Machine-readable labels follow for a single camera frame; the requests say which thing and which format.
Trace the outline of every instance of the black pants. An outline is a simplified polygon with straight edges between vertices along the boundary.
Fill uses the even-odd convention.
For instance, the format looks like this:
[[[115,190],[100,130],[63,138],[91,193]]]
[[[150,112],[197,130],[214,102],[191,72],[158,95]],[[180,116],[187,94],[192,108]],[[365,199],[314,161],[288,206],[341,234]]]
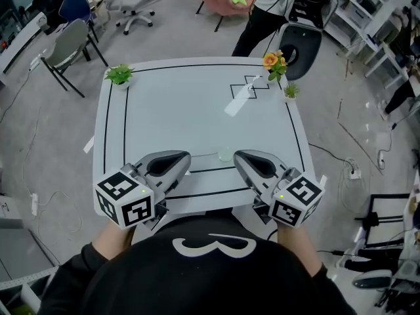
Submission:
[[[388,103],[388,106],[385,108],[385,112],[390,114],[397,107],[401,106],[403,102],[406,101],[409,97],[414,97],[413,88],[411,87],[410,81],[406,81],[401,85],[392,96],[391,100]]]
[[[258,43],[270,34],[273,34],[286,22],[287,20],[284,16],[275,15],[254,6],[247,26],[238,43],[236,43],[232,56],[248,57]]]
[[[355,272],[369,272],[371,270],[391,270],[393,274],[398,270],[398,258],[402,249],[360,249],[358,255],[369,261],[346,261],[344,267]]]

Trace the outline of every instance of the sleeve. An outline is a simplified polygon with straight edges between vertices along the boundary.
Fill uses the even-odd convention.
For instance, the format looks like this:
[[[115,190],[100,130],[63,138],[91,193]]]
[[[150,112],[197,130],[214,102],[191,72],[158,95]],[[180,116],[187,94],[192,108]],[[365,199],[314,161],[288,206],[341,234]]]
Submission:
[[[106,262],[92,244],[63,264],[55,274],[41,301],[38,315],[76,314],[83,294],[96,272]]]
[[[357,315],[354,309],[345,301],[343,294],[335,283],[327,277],[327,269],[322,265],[320,271],[313,277],[315,286],[318,288],[324,300],[325,314]]]

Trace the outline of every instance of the potted plant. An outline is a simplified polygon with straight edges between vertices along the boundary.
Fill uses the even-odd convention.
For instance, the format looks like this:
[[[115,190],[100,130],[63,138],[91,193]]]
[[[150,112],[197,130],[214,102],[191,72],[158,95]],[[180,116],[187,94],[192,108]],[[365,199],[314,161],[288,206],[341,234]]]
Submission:
[[[287,87],[284,88],[284,97],[286,102],[289,102],[290,100],[295,100],[296,95],[299,93],[299,88],[294,83],[289,83]]]
[[[269,52],[264,55],[262,65],[270,72],[270,75],[268,76],[269,81],[275,79],[280,81],[282,75],[284,75],[287,70],[287,62],[283,57],[283,52],[281,50],[278,52]]]
[[[106,73],[105,79],[111,79],[111,82],[120,90],[127,90],[130,85],[131,73],[134,69],[130,69],[127,64],[120,64],[115,68],[110,68]]]

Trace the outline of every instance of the orange flower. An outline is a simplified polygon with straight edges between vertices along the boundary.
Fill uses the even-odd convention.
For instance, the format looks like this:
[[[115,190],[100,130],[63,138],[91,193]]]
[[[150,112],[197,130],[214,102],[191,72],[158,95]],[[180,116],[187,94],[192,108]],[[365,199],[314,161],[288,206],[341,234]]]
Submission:
[[[262,60],[262,64],[264,68],[266,68],[267,70],[270,70],[271,67],[273,67],[273,65],[277,63],[277,61],[278,61],[277,56],[270,52],[269,54],[264,56],[264,59]]]

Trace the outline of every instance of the person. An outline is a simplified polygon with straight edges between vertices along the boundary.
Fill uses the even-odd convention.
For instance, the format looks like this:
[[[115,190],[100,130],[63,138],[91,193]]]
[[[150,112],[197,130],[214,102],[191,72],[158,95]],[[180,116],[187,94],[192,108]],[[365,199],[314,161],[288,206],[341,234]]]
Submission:
[[[232,56],[248,57],[263,39],[287,22],[295,0],[256,0]]]
[[[402,28],[408,26],[408,14],[410,9],[404,7],[402,10],[395,8],[391,16],[375,35],[375,40],[378,43],[385,42],[390,44],[398,36]]]
[[[395,91],[388,104],[384,100],[378,103],[379,114],[385,121],[388,120],[390,113],[400,107],[407,98],[420,95],[420,73],[417,65],[410,69],[409,75],[409,79]]]
[[[278,227],[278,243],[238,221],[174,220],[130,245],[134,229],[109,221],[60,266],[41,301],[47,314],[356,314],[304,227]]]

